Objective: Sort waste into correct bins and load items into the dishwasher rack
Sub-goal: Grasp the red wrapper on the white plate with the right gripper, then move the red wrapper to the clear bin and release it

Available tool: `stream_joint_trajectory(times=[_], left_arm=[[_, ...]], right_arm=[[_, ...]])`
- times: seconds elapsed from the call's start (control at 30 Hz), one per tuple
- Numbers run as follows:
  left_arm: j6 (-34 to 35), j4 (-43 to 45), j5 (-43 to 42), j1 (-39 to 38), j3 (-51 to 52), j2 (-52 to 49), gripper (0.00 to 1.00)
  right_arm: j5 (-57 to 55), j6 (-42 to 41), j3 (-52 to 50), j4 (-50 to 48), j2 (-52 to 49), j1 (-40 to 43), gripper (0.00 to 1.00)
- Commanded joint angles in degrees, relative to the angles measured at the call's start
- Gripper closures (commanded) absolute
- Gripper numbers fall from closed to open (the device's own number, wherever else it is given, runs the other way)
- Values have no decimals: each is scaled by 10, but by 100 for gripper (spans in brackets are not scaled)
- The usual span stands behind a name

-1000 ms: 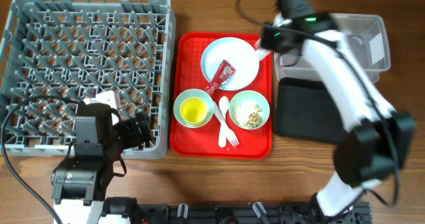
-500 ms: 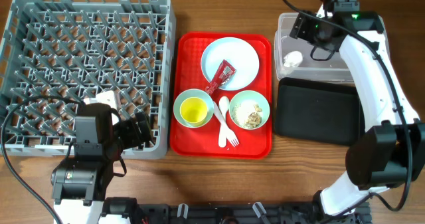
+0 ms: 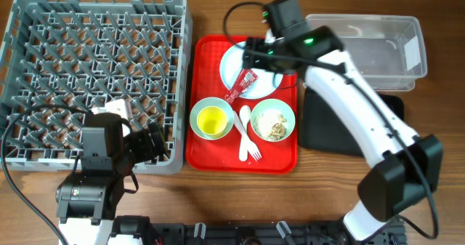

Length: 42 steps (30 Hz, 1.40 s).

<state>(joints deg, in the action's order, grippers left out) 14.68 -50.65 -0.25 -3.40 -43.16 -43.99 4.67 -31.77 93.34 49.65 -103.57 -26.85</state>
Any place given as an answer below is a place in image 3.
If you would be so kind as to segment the red snack wrapper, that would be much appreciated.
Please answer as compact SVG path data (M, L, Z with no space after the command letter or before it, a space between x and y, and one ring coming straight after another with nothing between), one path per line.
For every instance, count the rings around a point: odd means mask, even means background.
M257 79L258 76L251 69L242 69L232 88L225 95L225 101L231 104L237 97L246 92Z

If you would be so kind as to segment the food scraps rice and nuts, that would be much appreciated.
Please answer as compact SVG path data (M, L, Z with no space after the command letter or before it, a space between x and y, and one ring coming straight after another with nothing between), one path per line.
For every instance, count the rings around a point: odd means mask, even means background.
M263 140L278 141L286 135L286 123L281 112L268 110L256 116L254 128Z

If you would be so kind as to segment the yellow plastic cup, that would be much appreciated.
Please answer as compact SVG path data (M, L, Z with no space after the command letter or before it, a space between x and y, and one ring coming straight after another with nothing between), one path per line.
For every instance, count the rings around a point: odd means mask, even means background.
M219 138L227 126L227 115L217 106L208 106L199 112L197 125L208 137Z

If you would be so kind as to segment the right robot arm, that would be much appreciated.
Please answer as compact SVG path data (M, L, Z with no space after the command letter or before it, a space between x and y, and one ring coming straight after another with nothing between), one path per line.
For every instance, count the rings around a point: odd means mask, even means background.
M355 139L369 165L359 201L342 219L342 243L364 244L437 189L442 144L421 137L374 92L341 39L327 26L311 28L297 0L263 4L272 40L249 38L246 68L294 72L319 94Z

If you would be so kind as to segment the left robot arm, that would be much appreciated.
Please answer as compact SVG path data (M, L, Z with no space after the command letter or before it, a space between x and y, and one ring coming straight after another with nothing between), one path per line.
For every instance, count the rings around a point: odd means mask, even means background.
M81 132L80 163L57 188L57 217L66 244L162 244L149 217L117 216L126 193L126 177L134 177L135 164L166 154L158 123L123 134L129 122L118 114L87 117Z

